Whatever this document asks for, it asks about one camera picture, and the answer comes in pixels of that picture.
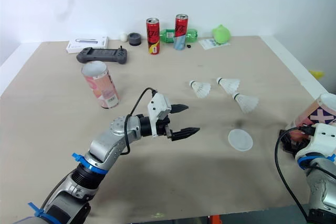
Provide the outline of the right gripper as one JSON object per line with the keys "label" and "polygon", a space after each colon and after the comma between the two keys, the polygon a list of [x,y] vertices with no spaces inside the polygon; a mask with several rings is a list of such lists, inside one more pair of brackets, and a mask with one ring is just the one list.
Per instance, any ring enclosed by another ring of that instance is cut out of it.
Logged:
{"label": "right gripper", "polygon": [[294,141],[291,139],[290,134],[287,133],[282,139],[282,150],[287,153],[298,153],[301,149],[307,147],[310,140],[303,138],[302,141]]}

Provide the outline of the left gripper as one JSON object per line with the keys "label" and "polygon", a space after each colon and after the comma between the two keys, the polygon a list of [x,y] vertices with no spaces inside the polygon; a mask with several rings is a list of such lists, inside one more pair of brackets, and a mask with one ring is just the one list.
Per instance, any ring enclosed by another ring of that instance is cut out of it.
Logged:
{"label": "left gripper", "polygon": [[[184,110],[187,110],[189,106],[185,104],[172,104],[171,105],[171,114],[180,113]],[[178,132],[173,132],[170,127],[170,119],[169,117],[165,117],[164,119],[158,119],[156,122],[156,132],[158,136],[165,136],[171,141],[182,140],[188,138],[194,134],[196,134],[200,128],[199,127],[187,127],[181,129]]]}

